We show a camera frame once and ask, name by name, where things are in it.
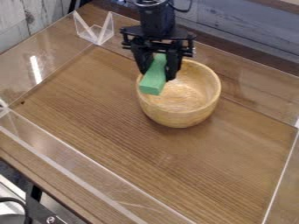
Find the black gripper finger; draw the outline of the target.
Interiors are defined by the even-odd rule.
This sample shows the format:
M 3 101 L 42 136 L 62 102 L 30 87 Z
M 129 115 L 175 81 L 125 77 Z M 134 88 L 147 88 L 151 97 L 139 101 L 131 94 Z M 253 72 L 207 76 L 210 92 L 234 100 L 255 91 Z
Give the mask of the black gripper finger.
M 135 63 L 142 74 L 146 74 L 154 62 L 154 53 L 143 46 L 133 44 L 131 51 L 135 56 Z
M 170 49 L 166 53 L 166 66 L 165 66 L 165 73 L 166 73 L 166 80 L 173 81 L 177 78 L 177 73 L 182 67 L 183 56 L 177 49 Z

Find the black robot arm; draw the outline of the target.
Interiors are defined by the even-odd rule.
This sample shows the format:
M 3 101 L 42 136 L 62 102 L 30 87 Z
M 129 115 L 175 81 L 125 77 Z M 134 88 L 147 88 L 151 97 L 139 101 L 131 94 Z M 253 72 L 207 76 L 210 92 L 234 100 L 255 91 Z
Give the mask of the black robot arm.
M 177 78 L 182 69 L 183 58 L 194 56 L 194 40 L 197 35 L 177 25 L 175 12 L 187 13 L 187 9 L 175 6 L 174 0 L 135 0 L 141 24 L 123 26 L 122 46 L 134 54 L 135 63 L 142 74 L 154 64 L 155 55 L 166 58 L 163 73 L 167 81 Z

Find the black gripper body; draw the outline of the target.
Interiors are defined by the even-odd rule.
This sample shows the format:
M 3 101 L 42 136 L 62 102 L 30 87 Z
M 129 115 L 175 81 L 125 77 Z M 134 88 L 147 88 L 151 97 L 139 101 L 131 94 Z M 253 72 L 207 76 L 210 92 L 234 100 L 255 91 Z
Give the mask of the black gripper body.
M 197 35 L 181 27 L 174 27 L 165 35 L 146 35 L 141 25 L 122 27 L 119 31 L 123 36 L 122 46 L 127 50 L 133 49 L 133 44 L 138 44 L 151 53 L 177 49 L 185 57 L 194 55 Z

